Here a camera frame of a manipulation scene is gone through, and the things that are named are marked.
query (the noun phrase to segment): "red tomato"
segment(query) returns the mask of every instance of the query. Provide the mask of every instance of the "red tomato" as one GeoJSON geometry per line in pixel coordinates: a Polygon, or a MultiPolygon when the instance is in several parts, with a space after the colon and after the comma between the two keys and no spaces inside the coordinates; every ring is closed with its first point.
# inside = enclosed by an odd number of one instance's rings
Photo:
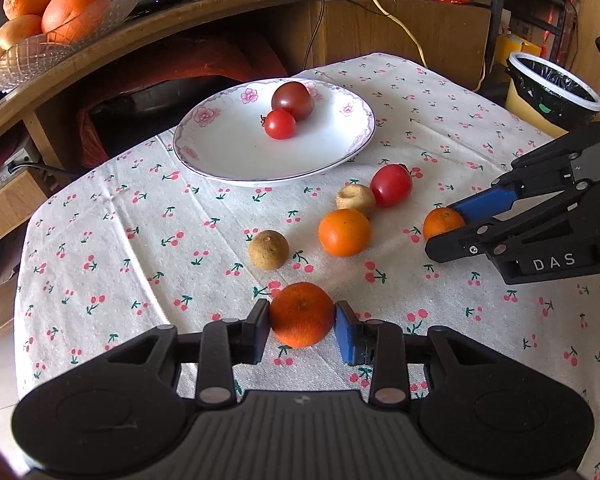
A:
{"type": "Polygon", "coordinates": [[[293,115],[284,110],[272,110],[264,119],[264,131],[269,137],[284,140],[296,132],[296,120],[293,115]]]}
{"type": "Polygon", "coordinates": [[[273,92],[271,108],[286,110],[296,121],[302,121],[314,111],[314,100],[301,82],[289,81],[273,92]]]}
{"type": "Polygon", "coordinates": [[[411,194],[413,180],[404,164],[388,164],[378,170],[369,187],[380,207],[391,207],[411,194]]]}

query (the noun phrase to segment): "white plate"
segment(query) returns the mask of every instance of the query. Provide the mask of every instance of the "white plate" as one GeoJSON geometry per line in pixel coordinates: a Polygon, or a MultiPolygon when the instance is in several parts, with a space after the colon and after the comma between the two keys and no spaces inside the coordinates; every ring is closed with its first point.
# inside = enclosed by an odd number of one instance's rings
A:
{"type": "Polygon", "coordinates": [[[339,166],[371,140],[371,107],[340,86],[302,78],[265,79],[218,92],[193,108],[176,128],[175,152],[195,173],[234,186],[283,184],[339,166]],[[261,116],[273,92],[300,81],[314,98],[313,113],[287,140],[271,139],[261,116]]]}

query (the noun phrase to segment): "tablecloth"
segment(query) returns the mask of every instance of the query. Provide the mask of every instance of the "tablecloth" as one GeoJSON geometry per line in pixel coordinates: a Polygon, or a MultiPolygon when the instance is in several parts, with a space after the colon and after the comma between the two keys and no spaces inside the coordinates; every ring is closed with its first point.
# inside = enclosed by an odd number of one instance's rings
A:
{"type": "MultiPolygon", "coordinates": [[[[306,280],[333,300],[349,301],[362,319],[390,320],[417,334],[447,325],[574,388],[596,421],[580,471],[598,480],[600,275],[507,286],[484,256],[439,265],[424,254],[427,212],[485,189],[510,170],[511,160],[549,137],[394,56],[373,54],[301,76],[352,89],[374,110],[371,144],[342,166],[287,186],[226,186],[183,167],[169,131],[40,207],[27,229],[18,279],[19,394],[155,325],[198,332],[211,320],[244,318],[258,298],[306,280]],[[411,197],[373,218],[368,250],[352,258],[327,256],[317,227],[334,208],[336,192],[368,184],[394,162],[411,170],[411,197]],[[290,245],[289,261],[274,272],[252,266],[247,254],[249,241],[264,229],[282,232],[290,245]]],[[[410,372],[412,396],[426,395],[422,369],[410,372]]],[[[368,392],[372,370],[343,365],[332,332],[306,349],[271,334],[263,362],[239,365],[234,373],[239,393],[368,392]]],[[[184,369],[181,393],[193,394],[195,375],[194,365],[184,369]]]]}

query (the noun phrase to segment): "trash can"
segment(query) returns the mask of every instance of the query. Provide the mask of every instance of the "trash can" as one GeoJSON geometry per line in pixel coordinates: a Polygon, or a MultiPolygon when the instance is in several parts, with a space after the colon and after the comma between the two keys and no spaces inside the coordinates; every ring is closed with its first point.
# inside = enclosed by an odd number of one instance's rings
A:
{"type": "Polygon", "coordinates": [[[555,63],[514,52],[507,64],[507,110],[552,137],[588,123],[600,112],[600,96],[593,88],[555,63]]]}

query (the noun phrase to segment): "plate rim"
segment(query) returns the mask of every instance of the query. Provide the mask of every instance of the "plate rim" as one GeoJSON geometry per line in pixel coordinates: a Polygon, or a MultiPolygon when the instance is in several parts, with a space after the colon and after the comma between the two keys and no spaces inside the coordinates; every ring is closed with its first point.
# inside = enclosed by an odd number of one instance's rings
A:
{"type": "Polygon", "coordinates": [[[197,105],[195,105],[191,110],[189,110],[184,117],[180,120],[180,122],[178,123],[178,126],[176,126],[174,135],[173,135],[173,146],[174,146],[174,153],[176,154],[176,157],[178,158],[178,160],[180,161],[180,163],[185,166],[186,168],[188,168],[189,170],[193,171],[195,174],[198,174],[200,176],[204,176],[205,178],[211,178],[214,180],[217,180],[218,182],[230,182],[230,183],[234,183],[237,185],[238,182],[244,182],[244,183],[251,183],[253,182],[254,184],[257,183],[262,183],[262,182],[271,182],[271,183],[275,183],[275,182],[286,182],[289,180],[297,180],[299,178],[304,178],[307,176],[312,176],[314,174],[317,173],[321,173],[323,171],[329,170],[331,168],[334,168],[335,166],[339,166],[341,164],[343,164],[344,162],[347,161],[347,159],[356,156],[359,152],[361,152],[364,148],[366,148],[366,146],[369,144],[369,142],[371,142],[371,139],[373,138],[374,134],[376,132],[376,115],[374,114],[374,111],[371,107],[371,105],[362,97],[360,97],[358,94],[356,94],[355,92],[351,91],[348,88],[344,88],[343,86],[337,85],[335,83],[330,83],[327,81],[322,81],[320,79],[310,79],[307,77],[275,77],[275,78],[267,78],[267,79],[258,79],[256,81],[248,81],[245,83],[240,83],[238,85],[232,86],[231,88],[227,88],[226,90],[221,90],[219,92],[216,92],[215,94],[213,94],[211,97],[208,97],[207,99],[199,102],[197,105]],[[206,173],[205,171],[202,170],[198,170],[192,166],[189,165],[189,163],[185,162],[184,160],[182,160],[182,157],[180,156],[180,149],[177,145],[177,141],[182,137],[182,122],[185,121],[186,118],[188,118],[192,113],[193,110],[195,110],[196,108],[200,107],[200,106],[204,106],[209,102],[215,101],[216,99],[218,99],[219,97],[221,97],[222,95],[226,94],[229,90],[232,90],[232,92],[237,91],[237,89],[242,88],[242,87],[247,87],[250,84],[254,84],[254,83],[268,83],[268,82],[288,82],[288,81],[311,81],[313,83],[320,83],[321,85],[325,85],[327,86],[327,88],[335,88],[335,89],[341,89],[344,90],[345,92],[348,92],[349,94],[353,94],[355,97],[357,97],[358,99],[360,99],[367,107],[368,107],[368,112],[369,114],[367,115],[368,117],[368,121],[371,125],[371,131],[369,132],[369,136],[367,138],[367,140],[365,141],[365,143],[360,146],[359,149],[354,150],[353,152],[347,153],[346,156],[335,160],[334,162],[332,162],[331,164],[328,164],[326,166],[323,166],[322,168],[318,168],[316,170],[310,170],[310,171],[305,171],[304,173],[296,173],[293,175],[288,175],[288,176],[283,176],[283,177],[278,177],[278,178],[266,178],[266,179],[257,179],[257,180],[242,180],[240,178],[228,178],[228,177],[220,177],[218,175],[214,175],[214,174],[209,174],[206,173]]]}

